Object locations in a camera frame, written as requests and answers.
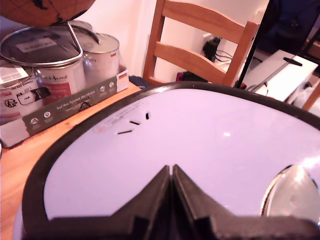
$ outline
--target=wooden chair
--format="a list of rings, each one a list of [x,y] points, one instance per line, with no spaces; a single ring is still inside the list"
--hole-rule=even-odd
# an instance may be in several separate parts
[[[228,71],[204,56],[160,42],[165,17],[177,20],[237,44]],[[231,86],[258,31],[259,25],[248,21],[245,26],[223,14],[196,4],[157,0],[147,49],[143,78],[151,85],[163,83],[154,78],[157,57],[186,69],[212,83]]]
[[[306,100],[306,102],[302,106],[302,109],[308,111],[319,97],[320,97],[320,82],[315,87],[315,89],[313,90],[309,98]]]

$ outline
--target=chair slat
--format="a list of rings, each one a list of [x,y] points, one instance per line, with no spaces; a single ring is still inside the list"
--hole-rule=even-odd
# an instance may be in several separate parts
[[[226,71],[204,56],[179,47],[156,42],[154,55],[186,69],[212,83],[221,84]]]
[[[245,28],[217,11],[187,2],[164,1],[162,15],[236,44]]]

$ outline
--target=robot vacuum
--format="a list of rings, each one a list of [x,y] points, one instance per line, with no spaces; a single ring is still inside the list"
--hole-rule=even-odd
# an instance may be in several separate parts
[[[235,88],[170,83],[55,142],[26,181],[13,239],[317,238],[317,183],[317,116]]]

